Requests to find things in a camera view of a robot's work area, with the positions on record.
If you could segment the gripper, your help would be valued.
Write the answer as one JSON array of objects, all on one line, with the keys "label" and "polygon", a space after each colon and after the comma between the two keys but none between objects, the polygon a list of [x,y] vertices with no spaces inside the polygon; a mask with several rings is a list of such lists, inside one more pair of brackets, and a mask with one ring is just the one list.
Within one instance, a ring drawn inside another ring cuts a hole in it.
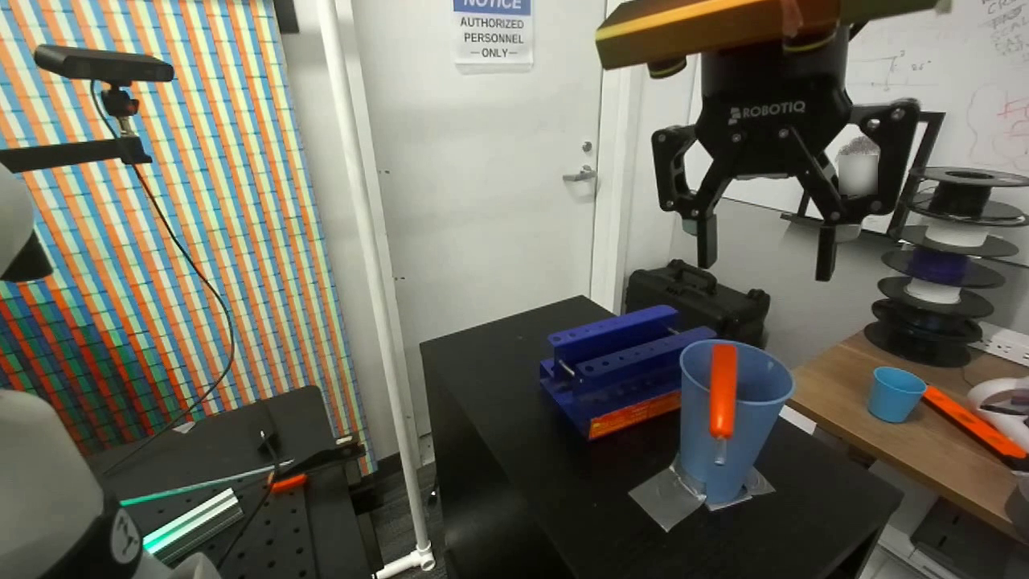
[{"label": "gripper", "polygon": [[[837,244],[846,228],[859,232],[871,214],[900,197],[921,104],[912,98],[857,105],[845,88],[850,32],[837,28],[699,58],[701,109],[695,126],[658,129],[651,136],[655,190],[662,211],[675,212],[697,240],[697,265],[718,257],[715,206],[728,181],[797,179],[822,216],[815,277],[833,278]],[[878,147],[867,188],[842,193],[826,147],[847,125]],[[697,190],[685,154],[699,142],[711,164]]]}]

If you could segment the small blue cup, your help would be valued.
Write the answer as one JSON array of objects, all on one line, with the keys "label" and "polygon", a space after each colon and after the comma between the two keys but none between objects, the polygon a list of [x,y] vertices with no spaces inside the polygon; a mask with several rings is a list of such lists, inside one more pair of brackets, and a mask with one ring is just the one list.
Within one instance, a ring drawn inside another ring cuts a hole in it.
[{"label": "small blue cup", "polygon": [[893,367],[872,371],[867,411],[887,424],[903,424],[921,402],[929,385],[925,381]]}]

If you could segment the white rounded object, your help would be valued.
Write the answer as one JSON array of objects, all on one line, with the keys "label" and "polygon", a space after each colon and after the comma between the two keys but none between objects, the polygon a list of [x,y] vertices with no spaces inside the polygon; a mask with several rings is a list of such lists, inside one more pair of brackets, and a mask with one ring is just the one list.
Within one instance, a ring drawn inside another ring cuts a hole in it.
[{"label": "white rounded object", "polygon": [[982,381],[967,399],[974,413],[998,431],[1029,428],[1029,376]]}]

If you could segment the black hard case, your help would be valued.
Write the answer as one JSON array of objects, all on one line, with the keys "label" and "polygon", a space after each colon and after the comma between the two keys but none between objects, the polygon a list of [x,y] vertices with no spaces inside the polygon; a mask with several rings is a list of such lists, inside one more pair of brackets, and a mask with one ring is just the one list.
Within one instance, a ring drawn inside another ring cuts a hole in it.
[{"label": "black hard case", "polygon": [[765,329],[771,296],[762,289],[740,292],[721,285],[715,275],[679,259],[657,269],[638,269],[629,275],[625,289],[626,313],[665,305],[675,307],[673,328],[688,330],[706,326],[722,339],[767,347]]}]

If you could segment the stack of filament spools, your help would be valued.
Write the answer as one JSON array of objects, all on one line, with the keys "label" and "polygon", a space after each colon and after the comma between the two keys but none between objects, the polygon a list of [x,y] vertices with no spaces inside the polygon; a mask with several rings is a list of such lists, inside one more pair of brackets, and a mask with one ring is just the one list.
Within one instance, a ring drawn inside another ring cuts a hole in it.
[{"label": "stack of filament spools", "polygon": [[988,260],[1018,252],[995,230],[1029,226],[1028,213],[992,193],[1029,187],[1029,177],[964,167],[919,168],[911,177],[921,188],[901,207],[916,223],[890,230],[900,247],[882,257],[893,275],[878,282],[882,299],[872,304],[864,337],[913,363],[962,368],[982,340],[980,320],[994,312],[982,290],[1006,281]]}]

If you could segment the blue drilled block holder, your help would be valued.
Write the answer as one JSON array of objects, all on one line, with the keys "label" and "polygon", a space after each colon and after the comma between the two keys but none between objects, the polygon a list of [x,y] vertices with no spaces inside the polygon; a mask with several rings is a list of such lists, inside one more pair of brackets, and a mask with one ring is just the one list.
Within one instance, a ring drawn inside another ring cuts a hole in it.
[{"label": "blue drilled block holder", "polygon": [[674,329],[679,312],[653,306],[556,332],[539,384],[588,441],[681,408],[679,356],[716,332]]}]

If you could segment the wooden table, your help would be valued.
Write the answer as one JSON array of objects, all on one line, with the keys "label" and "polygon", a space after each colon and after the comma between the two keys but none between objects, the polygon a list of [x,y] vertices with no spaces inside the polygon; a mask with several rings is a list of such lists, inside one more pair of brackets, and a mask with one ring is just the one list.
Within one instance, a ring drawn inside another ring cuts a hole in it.
[{"label": "wooden table", "polygon": [[986,524],[1021,541],[1006,513],[1017,487],[1012,470],[958,425],[919,404],[904,424],[891,425],[867,411],[872,371],[896,367],[965,403],[971,384],[1014,377],[1010,360],[978,353],[964,369],[934,368],[881,351],[857,332],[793,368],[797,389],[788,403],[821,429],[936,492]]}]

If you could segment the white power strip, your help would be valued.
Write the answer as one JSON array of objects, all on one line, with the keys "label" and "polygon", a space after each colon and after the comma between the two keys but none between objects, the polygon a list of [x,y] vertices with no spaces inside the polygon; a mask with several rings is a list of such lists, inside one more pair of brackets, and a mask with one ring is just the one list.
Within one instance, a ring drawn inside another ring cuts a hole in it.
[{"label": "white power strip", "polygon": [[978,325],[982,336],[970,347],[1029,368],[1029,335],[988,322],[979,322]]}]

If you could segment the grey tape patch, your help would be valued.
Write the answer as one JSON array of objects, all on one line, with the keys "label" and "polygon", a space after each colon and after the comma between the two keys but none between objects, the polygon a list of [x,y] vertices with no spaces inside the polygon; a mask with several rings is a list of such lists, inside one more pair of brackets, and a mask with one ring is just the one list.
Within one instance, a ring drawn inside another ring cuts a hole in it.
[{"label": "grey tape patch", "polygon": [[680,465],[679,457],[676,457],[668,468],[659,470],[653,477],[632,488],[629,497],[662,530],[671,532],[676,524],[698,510],[721,511],[773,492],[775,488],[768,479],[752,468],[734,499],[722,503],[712,502],[705,492],[704,483],[687,475]]}]

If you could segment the long orange tool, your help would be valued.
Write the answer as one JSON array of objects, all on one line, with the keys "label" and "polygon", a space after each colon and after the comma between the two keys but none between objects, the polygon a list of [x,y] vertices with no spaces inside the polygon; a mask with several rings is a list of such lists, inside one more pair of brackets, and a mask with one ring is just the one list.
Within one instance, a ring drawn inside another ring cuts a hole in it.
[{"label": "long orange tool", "polygon": [[927,386],[922,400],[941,417],[970,435],[986,450],[996,455],[1014,472],[1029,473],[1029,453],[1022,450],[988,421],[974,415],[934,386]]}]

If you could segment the black box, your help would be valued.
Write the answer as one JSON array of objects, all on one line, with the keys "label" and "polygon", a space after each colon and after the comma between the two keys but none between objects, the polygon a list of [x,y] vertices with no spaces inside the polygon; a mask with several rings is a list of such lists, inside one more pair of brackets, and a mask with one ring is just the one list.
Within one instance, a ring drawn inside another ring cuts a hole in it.
[{"label": "black box", "polygon": [[912,543],[961,579],[1006,579],[1012,538],[944,499],[916,527]]}]

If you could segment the notice sign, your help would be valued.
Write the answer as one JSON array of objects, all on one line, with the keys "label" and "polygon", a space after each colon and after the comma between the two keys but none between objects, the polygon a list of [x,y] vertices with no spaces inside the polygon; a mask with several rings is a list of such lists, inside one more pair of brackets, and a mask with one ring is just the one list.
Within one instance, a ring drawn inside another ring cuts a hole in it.
[{"label": "notice sign", "polygon": [[452,0],[453,65],[467,76],[525,73],[534,63],[534,0]]}]

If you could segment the white plastic pipe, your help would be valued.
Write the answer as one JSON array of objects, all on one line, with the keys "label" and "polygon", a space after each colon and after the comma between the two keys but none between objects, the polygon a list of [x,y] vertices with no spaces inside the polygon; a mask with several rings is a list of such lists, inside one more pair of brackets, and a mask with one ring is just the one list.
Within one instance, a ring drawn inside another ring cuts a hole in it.
[{"label": "white plastic pipe", "polygon": [[356,92],[351,82],[350,63],[359,63],[357,49],[348,51],[338,0],[313,0],[330,74],[332,104],[338,114],[339,139],[346,170],[346,189],[351,196],[358,241],[363,250],[365,278],[370,286],[376,341],[383,363],[391,422],[398,445],[398,458],[409,499],[409,517],[414,528],[415,544],[409,553],[389,560],[375,571],[372,579],[396,579],[414,572],[430,572],[437,566],[428,532],[418,470],[421,466],[416,419],[409,399],[409,366],[400,326],[400,307],[396,301],[388,246],[387,228],[374,166],[370,139],[360,136],[360,115],[367,114],[367,98]]}]

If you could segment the multicoloured striped panel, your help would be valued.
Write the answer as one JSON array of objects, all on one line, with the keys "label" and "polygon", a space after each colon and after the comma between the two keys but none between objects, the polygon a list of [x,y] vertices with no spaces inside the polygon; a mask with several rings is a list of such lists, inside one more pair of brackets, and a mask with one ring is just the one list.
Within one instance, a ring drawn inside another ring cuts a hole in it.
[{"label": "multicoloured striped panel", "polygon": [[151,164],[23,175],[54,274],[0,285],[0,388],[87,455],[301,386],[371,444],[285,41],[310,0],[0,0],[0,150],[109,137],[100,87],[41,44],[153,55],[131,88]]}]

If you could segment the orange handled object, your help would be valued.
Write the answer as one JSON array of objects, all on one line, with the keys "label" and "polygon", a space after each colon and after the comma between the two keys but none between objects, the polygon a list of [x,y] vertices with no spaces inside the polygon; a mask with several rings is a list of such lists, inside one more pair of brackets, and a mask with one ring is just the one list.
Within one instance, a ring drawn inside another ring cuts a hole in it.
[{"label": "orange handled object", "polygon": [[714,440],[714,464],[717,466],[728,465],[728,443],[735,432],[738,369],[736,346],[714,343],[709,379],[709,433]]}]

